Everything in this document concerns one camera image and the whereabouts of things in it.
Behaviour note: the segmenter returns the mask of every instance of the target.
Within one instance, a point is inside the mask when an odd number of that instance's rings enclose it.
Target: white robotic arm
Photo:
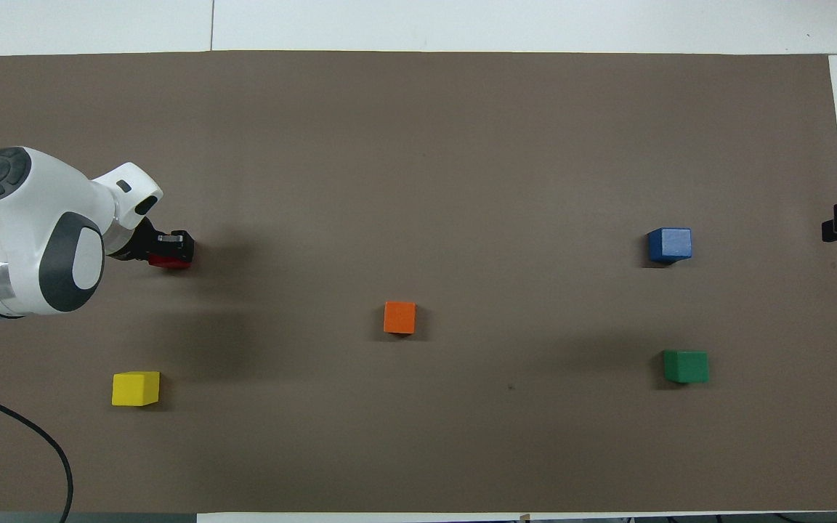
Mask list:
[[[145,218],[162,197],[156,182],[133,163],[90,181],[34,149],[0,149],[0,319],[83,306],[102,279],[106,255],[189,267],[188,232],[167,235]]]

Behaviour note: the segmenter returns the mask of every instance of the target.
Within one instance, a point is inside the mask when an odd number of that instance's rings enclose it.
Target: colored block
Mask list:
[[[122,372],[112,377],[112,405],[143,407],[160,397],[160,372]]]
[[[383,332],[414,334],[416,305],[408,301],[387,301],[383,309]]]
[[[704,351],[664,351],[664,377],[678,384],[708,381],[708,355]]]
[[[648,258],[660,264],[672,264],[693,257],[693,234],[687,228],[661,227],[648,232]]]

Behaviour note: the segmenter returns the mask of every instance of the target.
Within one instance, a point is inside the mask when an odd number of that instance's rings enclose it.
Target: orange cube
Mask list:
[[[416,305],[408,301],[387,301],[383,310],[383,332],[415,334]]]

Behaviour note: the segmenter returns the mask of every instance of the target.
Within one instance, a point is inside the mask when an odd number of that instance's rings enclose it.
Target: brown table surface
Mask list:
[[[0,401],[77,510],[837,509],[826,57],[0,57],[7,145],[137,163],[198,241],[0,322]],[[694,258],[649,266],[661,226]],[[127,370],[159,404],[110,406]],[[0,510],[62,496],[0,414]]]

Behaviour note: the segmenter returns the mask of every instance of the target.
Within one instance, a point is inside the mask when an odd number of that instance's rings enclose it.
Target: yellow cube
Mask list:
[[[112,378],[112,405],[143,407],[160,398],[160,372],[122,372]]]

